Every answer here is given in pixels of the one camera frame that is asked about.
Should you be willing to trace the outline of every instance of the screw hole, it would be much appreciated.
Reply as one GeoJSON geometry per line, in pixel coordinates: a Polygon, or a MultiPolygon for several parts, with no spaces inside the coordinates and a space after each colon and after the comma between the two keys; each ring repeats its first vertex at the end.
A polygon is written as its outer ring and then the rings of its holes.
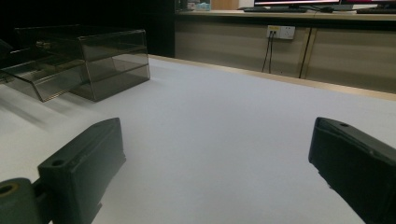
{"type": "Polygon", "coordinates": [[[9,193],[10,191],[12,191],[13,188],[14,187],[12,185],[5,185],[5,186],[1,187],[0,188],[0,196],[9,193]]]}
{"type": "Polygon", "coordinates": [[[62,164],[64,164],[64,161],[54,161],[54,162],[52,163],[52,166],[60,166],[60,165],[62,165],[62,164]]]}

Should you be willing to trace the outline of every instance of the dark background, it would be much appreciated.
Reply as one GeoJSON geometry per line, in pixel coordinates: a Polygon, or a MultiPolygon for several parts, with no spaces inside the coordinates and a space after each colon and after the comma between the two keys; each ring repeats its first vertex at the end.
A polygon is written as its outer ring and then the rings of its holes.
{"type": "Polygon", "coordinates": [[[15,49],[14,28],[82,24],[145,29],[149,54],[175,56],[176,0],[1,2],[0,39],[15,49]]]}

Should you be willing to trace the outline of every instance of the acrylic box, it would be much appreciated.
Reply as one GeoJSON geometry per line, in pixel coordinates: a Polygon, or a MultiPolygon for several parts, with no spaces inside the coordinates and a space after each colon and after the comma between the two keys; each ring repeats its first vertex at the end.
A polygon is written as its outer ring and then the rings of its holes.
{"type": "Polygon", "coordinates": [[[0,63],[0,76],[42,102],[65,92],[97,102],[149,80],[144,30],[71,25],[16,32],[25,50],[0,63]]]}

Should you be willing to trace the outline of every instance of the monitor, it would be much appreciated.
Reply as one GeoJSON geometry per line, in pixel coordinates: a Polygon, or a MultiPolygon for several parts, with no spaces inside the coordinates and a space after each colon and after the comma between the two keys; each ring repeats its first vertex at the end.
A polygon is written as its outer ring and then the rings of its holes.
{"type": "Polygon", "coordinates": [[[342,4],[379,5],[380,7],[396,7],[396,0],[342,0],[342,4]]]}
{"type": "Polygon", "coordinates": [[[339,0],[254,0],[254,7],[336,5],[339,0]]]}

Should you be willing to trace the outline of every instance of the wall outlet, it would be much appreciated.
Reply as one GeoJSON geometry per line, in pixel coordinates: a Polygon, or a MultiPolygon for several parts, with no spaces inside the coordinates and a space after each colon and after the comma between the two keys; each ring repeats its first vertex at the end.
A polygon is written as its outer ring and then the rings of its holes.
{"type": "Polygon", "coordinates": [[[267,37],[272,36],[273,38],[279,38],[280,27],[281,26],[269,25],[267,28],[267,37]]]}
{"type": "Polygon", "coordinates": [[[269,25],[267,28],[267,37],[272,36],[275,39],[293,39],[295,29],[294,26],[269,25]]]}
{"type": "Polygon", "coordinates": [[[281,39],[293,39],[294,31],[296,28],[294,26],[281,26],[279,38],[281,39]]]}

